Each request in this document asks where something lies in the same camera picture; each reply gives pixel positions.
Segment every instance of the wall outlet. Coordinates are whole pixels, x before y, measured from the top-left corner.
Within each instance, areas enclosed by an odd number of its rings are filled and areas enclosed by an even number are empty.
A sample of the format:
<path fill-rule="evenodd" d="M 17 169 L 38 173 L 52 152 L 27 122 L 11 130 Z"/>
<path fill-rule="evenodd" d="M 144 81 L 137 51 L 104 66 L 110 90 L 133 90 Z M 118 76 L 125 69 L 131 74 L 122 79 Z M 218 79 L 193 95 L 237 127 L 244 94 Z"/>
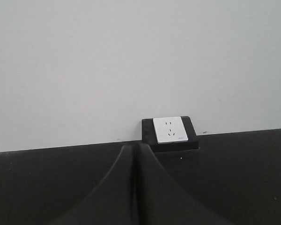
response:
<path fill-rule="evenodd" d="M 157 142 L 186 142 L 188 137 L 180 116 L 153 118 Z"/>

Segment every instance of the white wall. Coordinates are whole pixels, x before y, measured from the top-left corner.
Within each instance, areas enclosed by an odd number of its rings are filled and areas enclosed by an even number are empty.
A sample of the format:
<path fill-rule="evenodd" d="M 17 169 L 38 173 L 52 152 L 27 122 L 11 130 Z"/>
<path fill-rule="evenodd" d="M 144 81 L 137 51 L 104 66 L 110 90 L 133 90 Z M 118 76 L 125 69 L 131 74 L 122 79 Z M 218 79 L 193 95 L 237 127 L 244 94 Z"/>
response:
<path fill-rule="evenodd" d="M 0 151 L 281 128 L 281 0 L 0 0 Z"/>

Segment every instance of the black desk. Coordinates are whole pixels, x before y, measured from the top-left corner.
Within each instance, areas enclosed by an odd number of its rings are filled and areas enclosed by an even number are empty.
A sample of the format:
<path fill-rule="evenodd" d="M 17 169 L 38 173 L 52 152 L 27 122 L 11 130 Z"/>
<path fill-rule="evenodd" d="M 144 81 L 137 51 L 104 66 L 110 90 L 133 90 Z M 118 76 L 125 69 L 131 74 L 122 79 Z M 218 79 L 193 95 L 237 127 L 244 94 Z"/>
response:
<path fill-rule="evenodd" d="M 0 225 L 44 225 L 63 214 L 124 144 L 1 153 Z M 200 136 L 199 151 L 156 156 L 182 188 L 233 223 L 281 224 L 281 129 Z"/>

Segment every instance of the black plastic surface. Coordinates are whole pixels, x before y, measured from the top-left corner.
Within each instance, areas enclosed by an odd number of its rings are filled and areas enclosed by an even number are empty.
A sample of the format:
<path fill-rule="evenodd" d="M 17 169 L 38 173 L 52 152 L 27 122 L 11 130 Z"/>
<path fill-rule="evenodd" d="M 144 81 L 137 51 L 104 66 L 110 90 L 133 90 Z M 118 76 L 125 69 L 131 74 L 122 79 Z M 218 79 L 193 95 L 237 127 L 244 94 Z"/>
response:
<path fill-rule="evenodd" d="M 191 196 L 237 225 L 281 225 L 281 129 L 200 136 L 200 151 L 158 153 Z"/>
<path fill-rule="evenodd" d="M 105 177 L 78 205 L 48 225 L 131 225 L 133 150 L 124 146 Z"/>
<path fill-rule="evenodd" d="M 150 146 L 137 150 L 136 190 L 141 224 L 231 225 L 206 209 L 167 174 Z"/>
<path fill-rule="evenodd" d="M 44 225 L 93 190 L 124 143 L 0 153 L 0 225 Z"/>
<path fill-rule="evenodd" d="M 192 121 L 188 116 L 181 117 L 188 137 L 187 142 L 162 143 L 157 142 L 153 119 L 143 119 L 141 121 L 142 142 L 150 145 L 153 152 L 184 151 L 199 148 L 199 140 L 193 128 Z"/>

